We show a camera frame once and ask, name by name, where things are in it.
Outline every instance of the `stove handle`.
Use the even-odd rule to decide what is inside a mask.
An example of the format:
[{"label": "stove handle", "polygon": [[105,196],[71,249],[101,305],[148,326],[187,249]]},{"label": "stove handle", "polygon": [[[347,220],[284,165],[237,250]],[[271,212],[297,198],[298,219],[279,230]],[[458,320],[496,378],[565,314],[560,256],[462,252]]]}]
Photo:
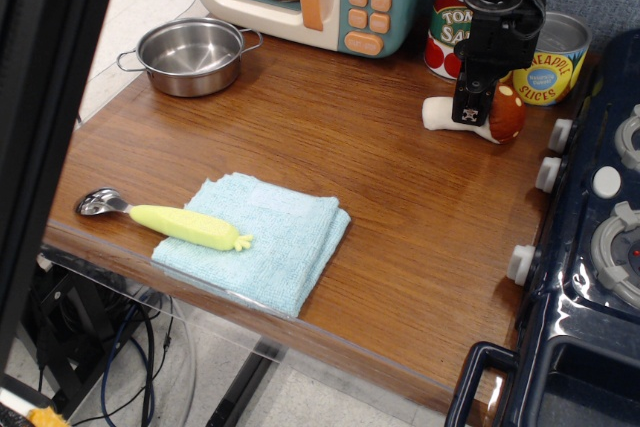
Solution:
[{"label": "stove handle", "polygon": [[[480,379],[487,368],[505,372],[508,376],[505,389],[508,389],[512,374],[518,369],[518,354],[489,342],[478,342],[471,347],[453,394],[445,427],[465,427]],[[507,398],[504,392],[501,398]]]}]

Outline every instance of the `folded towel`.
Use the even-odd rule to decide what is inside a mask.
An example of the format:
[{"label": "folded towel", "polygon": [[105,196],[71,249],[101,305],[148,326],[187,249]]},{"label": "folded towel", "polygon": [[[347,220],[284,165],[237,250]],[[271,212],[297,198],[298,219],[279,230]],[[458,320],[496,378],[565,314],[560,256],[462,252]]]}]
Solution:
[{"label": "folded towel", "polygon": [[168,238],[152,259],[199,288],[296,317],[351,221],[338,204],[244,174],[207,180],[185,208],[252,234],[251,248],[221,252]]}]

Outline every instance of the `white knob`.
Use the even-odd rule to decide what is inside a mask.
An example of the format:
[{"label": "white knob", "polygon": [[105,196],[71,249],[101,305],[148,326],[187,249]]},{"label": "white knob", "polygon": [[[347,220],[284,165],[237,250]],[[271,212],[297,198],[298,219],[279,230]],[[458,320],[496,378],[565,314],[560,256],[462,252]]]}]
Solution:
[{"label": "white knob", "polygon": [[616,169],[608,165],[601,167],[593,176],[593,191],[601,199],[611,199],[620,191],[622,178]]},{"label": "white knob", "polygon": [[559,154],[564,152],[567,146],[567,140],[569,140],[569,133],[571,132],[571,126],[573,121],[570,119],[558,119],[551,131],[551,137],[549,138],[548,147]]},{"label": "white knob", "polygon": [[536,248],[533,245],[516,245],[513,249],[507,268],[507,277],[516,285],[524,285],[527,280],[535,252]]},{"label": "white knob", "polygon": [[538,171],[536,188],[550,194],[560,172],[560,157],[545,157]]}]

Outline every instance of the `floor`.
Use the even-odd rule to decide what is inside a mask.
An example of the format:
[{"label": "floor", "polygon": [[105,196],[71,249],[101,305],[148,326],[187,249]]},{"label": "floor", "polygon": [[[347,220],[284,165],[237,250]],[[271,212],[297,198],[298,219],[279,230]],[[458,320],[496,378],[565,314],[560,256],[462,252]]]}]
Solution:
[{"label": "floor", "polygon": [[[136,77],[137,74],[118,68],[115,60],[120,53],[134,49],[145,32],[168,20],[204,15],[207,12],[198,0],[111,0],[80,110],[82,122],[89,122],[100,107]],[[123,63],[135,64],[135,56],[130,57],[133,59],[123,59]],[[154,381],[154,426],[204,427],[247,357],[246,347],[258,340],[253,333],[201,310],[182,305],[182,311],[187,322],[173,323],[167,358]],[[170,316],[166,314],[153,320],[156,352],[162,352],[169,324]],[[146,346],[144,329],[138,329],[135,338],[140,345]],[[191,348],[195,349],[195,357],[190,354]],[[196,377],[190,400],[192,357],[195,358]],[[288,351],[274,366],[238,425],[436,427],[444,424],[444,417],[439,413],[297,352]],[[14,342],[7,373],[34,388],[38,385],[35,363],[19,341]],[[143,382],[143,365],[129,343],[111,367],[105,395],[107,409],[112,411],[125,403]],[[100,391],[98,382],[69,419],[71,424],[101,415]],[[46,382],[43,392],[52,394]],[[139,398],[113,415],[113,424],[139,425],[141,405]],[[185,415],[186,422],[183,422],[181,419]],[[105,424],[105,420],[99,419],[82,425]]]}]

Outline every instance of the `yellow spoon handle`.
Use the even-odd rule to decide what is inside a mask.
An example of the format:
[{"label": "yellow spoon handle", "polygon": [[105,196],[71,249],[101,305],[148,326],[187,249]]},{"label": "yellow spoon handle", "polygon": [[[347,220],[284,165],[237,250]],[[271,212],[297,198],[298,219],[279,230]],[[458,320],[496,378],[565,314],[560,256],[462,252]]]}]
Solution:
[{"label": "yellow spoon handle", "polygon": [[224,220],[190,210],[156,205],[136,205],[131,218],[145,227],[177,239],[216,250],[248,249],[252,235],[240,235]]}]

